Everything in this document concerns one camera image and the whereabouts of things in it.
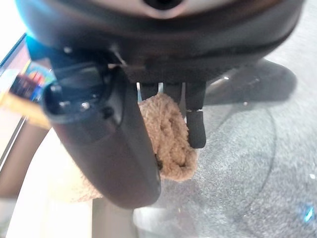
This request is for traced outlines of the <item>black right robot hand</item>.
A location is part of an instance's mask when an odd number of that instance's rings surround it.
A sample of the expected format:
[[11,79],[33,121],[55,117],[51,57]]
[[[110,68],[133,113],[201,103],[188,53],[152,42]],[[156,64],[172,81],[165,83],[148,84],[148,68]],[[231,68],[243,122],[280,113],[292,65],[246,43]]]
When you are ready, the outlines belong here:
[[190,142],[206,143],[206,82],[261,60],[296,27],[302,0],[17,0],[31,59],[56,80],[41,106],[67,152],[115,205],[160,195],[157,160],[137,103],[159,83],[186,84]]

